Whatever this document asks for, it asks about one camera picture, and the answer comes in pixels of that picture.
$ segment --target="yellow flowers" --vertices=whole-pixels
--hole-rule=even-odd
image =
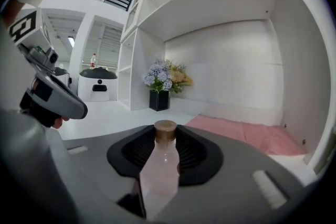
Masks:
[[[190,77],[188,77],[187,75],[185,76],[184,81],[185,81],[184,85],[186,85],[186,86],[192,86],[192,85],[194,85],[193,79],[190,78]]]
[[[184,80],[185,74],[179,71],[171,71],[171,76],[172,82],[179,83]]]
[[[185,73],[182,73],[180,71],[173,71],[173,67],[172,70],[170,71],[170,75],[171,75],[171,80],[174,83],[181,83],[181,85],[185,85],[185,86],[192,86],[194,84],[192,78],[188,77]]]

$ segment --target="black rubber holder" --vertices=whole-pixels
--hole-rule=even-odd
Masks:
[[[140,171],[154,149],[154,125],[130,135],[107,151],[108,162],[121,175],[139,179]],[[221,168],[224,156],[221,149],[182,125],[176,128],[176,149],[180,156],[179,186],[206,183]]]

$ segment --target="pink fabric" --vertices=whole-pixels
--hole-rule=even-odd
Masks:
[[[198,115],[189,121],[186,126],[199,128],[246,142],[243,126],[239,122]]]
[[[246,142],[269,155],[296,156],[305,154],[286,130],[279,126],[234,122],[203,115],[196,116],[186,126]]]

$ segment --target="gold bottle cap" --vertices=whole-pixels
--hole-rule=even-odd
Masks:
[[[175,130],[177,124],[173,121],[157,121],[154,124],[155,127],[155,141],[168,142],[173,141],[176,138]]]

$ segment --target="black vase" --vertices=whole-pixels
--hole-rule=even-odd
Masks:
[[[168,109],[169,92],[168,91],[150,91],[149,107],[155,111]]]

